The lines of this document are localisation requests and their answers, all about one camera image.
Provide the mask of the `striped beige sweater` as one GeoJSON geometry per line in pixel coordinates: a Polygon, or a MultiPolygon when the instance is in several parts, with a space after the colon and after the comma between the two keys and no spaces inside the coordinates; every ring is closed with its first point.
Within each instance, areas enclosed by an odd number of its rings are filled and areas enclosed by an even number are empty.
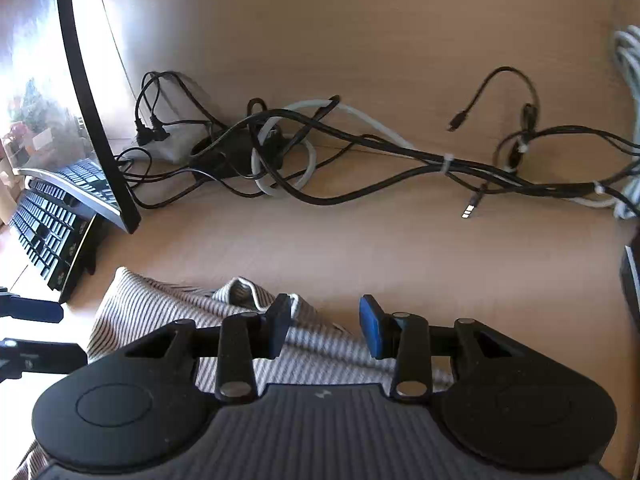
{"type": "Polygon", "coordinates": [[[43,479],[453,479],[464,460],[390,385],[215,396],[222,322],[169,323],[75,370],[32,412],[43,479]]]}

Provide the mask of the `black keyboard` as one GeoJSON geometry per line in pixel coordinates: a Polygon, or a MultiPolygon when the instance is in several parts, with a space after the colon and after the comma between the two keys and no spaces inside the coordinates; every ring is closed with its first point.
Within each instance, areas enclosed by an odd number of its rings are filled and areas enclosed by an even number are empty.
{"type": "Polygon", "coordinates": [[[46,285],[66,302],[84,274],[96,272],[102,218],[77,198],[41,179],[18,196],[10,227],[46,285]]]}

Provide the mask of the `black curved monitor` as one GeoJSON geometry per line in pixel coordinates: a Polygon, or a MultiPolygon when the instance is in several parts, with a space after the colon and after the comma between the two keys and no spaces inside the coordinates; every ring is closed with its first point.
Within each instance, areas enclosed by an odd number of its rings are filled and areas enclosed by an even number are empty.
{"type": "Polygon", "coordinates": [[[12,172],[132,233],[140,214],[115,160],[130,103],[118,69],[99,0],[1,0],[1,148],[12,172]]]}

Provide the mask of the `white computer case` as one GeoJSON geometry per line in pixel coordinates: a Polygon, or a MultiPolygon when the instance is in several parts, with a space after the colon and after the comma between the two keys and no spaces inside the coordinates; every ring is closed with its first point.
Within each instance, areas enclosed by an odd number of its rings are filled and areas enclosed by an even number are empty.
{"type": "Polygon", "coordinates": [[[630,243],[625,246],[620,264],[620,282],[629,312],[636,324],[639,324],[639,245],[630,243]]]}

